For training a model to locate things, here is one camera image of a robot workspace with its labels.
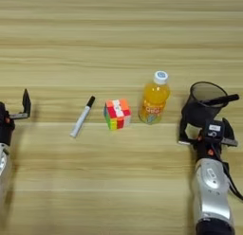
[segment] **plastic bottle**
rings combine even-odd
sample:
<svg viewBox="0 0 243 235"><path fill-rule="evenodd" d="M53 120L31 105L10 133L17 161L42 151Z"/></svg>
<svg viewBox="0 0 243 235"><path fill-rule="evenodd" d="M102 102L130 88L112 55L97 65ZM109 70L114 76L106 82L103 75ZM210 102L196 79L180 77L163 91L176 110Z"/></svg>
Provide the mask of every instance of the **plastic bottle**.
<svg viewBox="0 0 243 235"><path fill-rule="evenodd" d="M161 121L162 111L170 96L167 81L168 74L158 71L155 73L154 81L146 84L139 112L143 122L156 124Z"/></svg>

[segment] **white bottle cap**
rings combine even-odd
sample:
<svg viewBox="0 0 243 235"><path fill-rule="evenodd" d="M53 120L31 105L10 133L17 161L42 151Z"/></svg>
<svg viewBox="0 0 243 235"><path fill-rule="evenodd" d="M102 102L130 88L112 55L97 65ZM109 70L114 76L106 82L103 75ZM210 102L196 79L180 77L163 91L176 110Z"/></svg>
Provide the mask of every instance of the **white bottle cap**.
<svg viewBox="0 0 243 235"><path fill-rule="evenodd" d="M156 84L159 84L159 85L163 85L163 84L166 84L167 81L168 81L168 74L164 71L157 71L155 73L155 78L154 78L154 82Z"/></svg>

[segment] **wood grain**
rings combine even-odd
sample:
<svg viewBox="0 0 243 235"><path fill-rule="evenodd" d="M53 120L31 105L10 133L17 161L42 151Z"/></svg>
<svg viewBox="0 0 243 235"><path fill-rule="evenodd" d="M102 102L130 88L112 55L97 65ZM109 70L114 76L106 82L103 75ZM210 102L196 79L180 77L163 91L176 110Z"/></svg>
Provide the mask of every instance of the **wood grain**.
<svg viewBox="0 0 243 235"><path fill-rule="evenodd" d="M12 192L1 234L194 234L195 156L177 144L191 84L243 95L243 0L0 0L0 96L31 118L16 123ZM143 86L166 70L162 123L137 112ZM69 132L97 101L77 139ZM127 98L132 125L110 132L107 99ZM243 143L242 100L221 113ZM225 149L243 190L241 145ZM229 195L236 234L243 206Z"/></svg>

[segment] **bottle label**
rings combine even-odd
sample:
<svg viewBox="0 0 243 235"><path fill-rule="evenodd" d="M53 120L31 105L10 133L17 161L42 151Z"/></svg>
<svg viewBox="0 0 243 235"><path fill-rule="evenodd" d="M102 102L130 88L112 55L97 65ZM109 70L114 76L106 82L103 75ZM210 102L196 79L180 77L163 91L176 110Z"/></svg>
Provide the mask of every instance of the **bottle label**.
<svg viewBox="0 0 243 235"><path fill-rule="evenodd" d="M159 122L161 120L164 105L164 103L161 105L153 105L145 100L140 109L141 120L148 124Z"/></svg>

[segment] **colorful cube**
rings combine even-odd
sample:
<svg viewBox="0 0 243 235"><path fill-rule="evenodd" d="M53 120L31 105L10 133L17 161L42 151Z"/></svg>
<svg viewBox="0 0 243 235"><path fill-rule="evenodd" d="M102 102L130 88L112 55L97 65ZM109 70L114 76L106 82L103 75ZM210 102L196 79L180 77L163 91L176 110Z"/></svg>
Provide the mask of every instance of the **colorful cube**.
<svg viewBox="0 0 243 235"><path fill-rule="evenodd" d="M128 126L132 117L126 99L107 101L103 109L103 115L110 130L117 130Z"/></svg>

